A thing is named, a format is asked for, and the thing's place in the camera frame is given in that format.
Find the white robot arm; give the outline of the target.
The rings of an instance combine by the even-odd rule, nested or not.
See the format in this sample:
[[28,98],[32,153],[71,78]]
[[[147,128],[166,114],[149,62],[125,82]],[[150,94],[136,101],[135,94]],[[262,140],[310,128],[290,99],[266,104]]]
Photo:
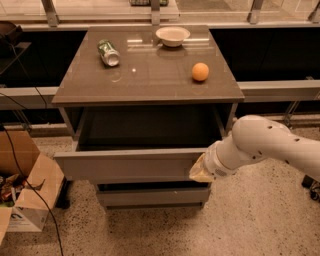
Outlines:
[[227,137],[210,145],[192,166],[189,178],[212,182],[266,158],[283,161],[320,181],[320,142],[256,115],[241,117]]

